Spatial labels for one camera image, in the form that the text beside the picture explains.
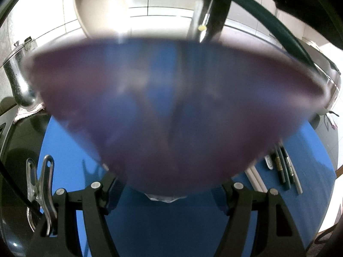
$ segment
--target white stick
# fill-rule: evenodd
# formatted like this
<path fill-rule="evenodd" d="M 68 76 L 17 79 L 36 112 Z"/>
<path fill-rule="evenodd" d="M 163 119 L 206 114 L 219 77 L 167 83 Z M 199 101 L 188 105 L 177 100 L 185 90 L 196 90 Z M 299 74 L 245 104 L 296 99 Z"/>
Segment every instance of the white stick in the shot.
<path fill-rule="evenodd" d="M 290 165 L 292 166 L 292 169 L 293 169 L 295 187 L 297 188 L 297 192 L 300 195 L 300 194 L 302 194 L 301 184 L 300 184 L 297 172 L 296 172 L 296 170 L 295 170 L 295 168 L 293 166 L 293 163 L 292 163 L 290 158 L 289 158 L 289 163 L 290 163 Z"/>
<path fill-rule="evenodd" d="M 268 192 L 267 187 L 265 186 L 265 183 L 263 182 L 263 180 L 262 180 L 260 174 L 258 173 L 256 167 L 255 166 L 251 166 L 250 169 L 251 169 L 252 173 L 254 174 L 258 184 L 262 188 L 262 191 L 265 192 L 265 193 Z"/>
<path fill-rule="evenodd" d="M 260 187 L 260 185 L 258 184 L 257 179 L 255 178 L 253 172 L 251 171 L 250 168 L 245 170 L 245 174 L 247 175 L 251 185 L 253 186 L 253 189 L 255 191 L 259 191 L 259 192 L 263 192 L 262 188 Z"/>

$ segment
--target black cable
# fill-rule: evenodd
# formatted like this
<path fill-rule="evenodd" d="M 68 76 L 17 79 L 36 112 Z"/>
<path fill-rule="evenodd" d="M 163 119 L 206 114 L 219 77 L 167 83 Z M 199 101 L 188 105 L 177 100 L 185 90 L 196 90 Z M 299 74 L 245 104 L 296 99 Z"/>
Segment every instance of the black cable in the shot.
<path fill-rule="evenodd" d="M 34 207 L 34 205 L 29 201 L 29 199 L 21 192 L 20 188 L 17 184 L 13 181 L 11 175 L 6 170 L 4 164 L 0 160 L 0 174 L 3 176 L 5 181 L 11 187 L 13 192 L 22 200 L 22 202 L 38 217 L 41 217 L 42 213 Z"/>

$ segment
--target blue surface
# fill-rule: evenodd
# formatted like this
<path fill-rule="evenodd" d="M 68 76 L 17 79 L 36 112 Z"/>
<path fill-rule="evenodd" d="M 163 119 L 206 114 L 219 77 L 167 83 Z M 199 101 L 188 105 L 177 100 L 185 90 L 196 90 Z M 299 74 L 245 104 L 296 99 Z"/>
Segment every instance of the blue surface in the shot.
<path fill-rule="evenodd" d="M 284 191 L 276 169 L 270 171 L 263 162 L 256 168 L 267 188 L 275 187 L 282 193 L 306 247 L 324 218 L 336 176 L 324 146 L 309 123 L 303 124 L 284 144 L 301 181 L 302 195 L 297 195 L 294 185 Z M 60 187 L 67 191 L 81 190 L 105 173 L 54 118 L 44 137 L 38 171 L 46 154 L 55 160 L 53 193 Z M 234 180 L 252 189 L 244 174 Z M 90 256 L 81 211 L 77 218 L 83 254 Z M 257 213 L 253 212 L 242 256 L 250 256 L 256 219 Z M 167 204 L 150 201 L 144 194 L 126 187 L 117 209 L 106 220 L 121 257 L 200 257 L 214 255 L 228 218 L 218 209 L 210 191 Z"/>

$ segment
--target pen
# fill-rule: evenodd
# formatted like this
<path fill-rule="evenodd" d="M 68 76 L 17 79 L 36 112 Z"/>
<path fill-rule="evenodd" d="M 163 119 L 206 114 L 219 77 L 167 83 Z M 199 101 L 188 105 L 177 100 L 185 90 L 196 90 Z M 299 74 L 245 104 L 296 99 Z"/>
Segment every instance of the pen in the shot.
<path fill-rule="evenodd" d="M 284 184 L 286 182 L 286 179 L 285 179 L 285 175 L 284 175 L 282 165 L 281 165 L 281 160 L 277 153 L 277 150 L 275 150 L 275 163 L 277 165 L 277 174 L 279 176 L 280 183 Z"/>
<path fill-rule="evenodd" d="M 287 173 L 287 167 L 286 167 L 285 159 L 282 155 L 280 146 L 277 146 L 277 153 L 278 153 L 280 161 L 281 161 L 282 169 L 284 172 L 283 174 L 285 175 L 285 180 L 286 180 L 285 189 L 290 190 L 290 181 L 289 181 L 289 177 L 288 177 L 288 173 Z"/>
<path fill-rule="evenodd" d="M 292 172 L 293 172 L 293 174 L 294 174 L 295 187 L 297 188 L 297 192 L 298 192 L 298 194 L 300 195 L 300 194 L 302 194 L 302 187 L 301 187 L 301 184 L 300 184 L 300 181 L 299 181 L 297 172 L 296 172 L 296 170 L 295 170 L 295 168 L 294 168 L 294 165 L 293 165 L 293 163 L 292 163 L 292 160 L 291 160 L 291 158 L 289 157 L 289 154 L 288 154 L 288 152 L 286 151 L 286 149 L 285 149 L 285 153 L 286 153 L 287 157 L 289 158 L 289 164 L 290 164 L 290 166 L 291 166 L 291 168 L 292 168 Z"/>
<path fill-rule="evenodd" d="M 293 173 L 292 166 L 290 164 L 290 157 L 289 157 L 288 153 L 286 152 L 286 149 L 283 145 L 280 145 L 280 148 L 281 148 L 281 152 L 285 158 L 287 172 L 288 172 L 288 176 L 289 176 L 289 182 L 291 184 L 293 184 L 294 183 L 294 173 Z"/>

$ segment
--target green hose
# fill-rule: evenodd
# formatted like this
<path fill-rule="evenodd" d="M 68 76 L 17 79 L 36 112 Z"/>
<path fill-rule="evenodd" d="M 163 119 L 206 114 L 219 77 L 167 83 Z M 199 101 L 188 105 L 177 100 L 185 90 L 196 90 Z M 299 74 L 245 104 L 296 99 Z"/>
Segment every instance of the green hose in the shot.
<path fill-rule="evenodd" d="M 289 54 L 297 58 L 299 61 L 313 67 L 314 70 L 317 70 L 312 59 L 298 39 L 267 9 L 254 0 L 232 1 L 243 7 L 257 20 L 259 20 L 259 22 L 261 22 L 278 39 L 280 44 L 282 44 Z"/>

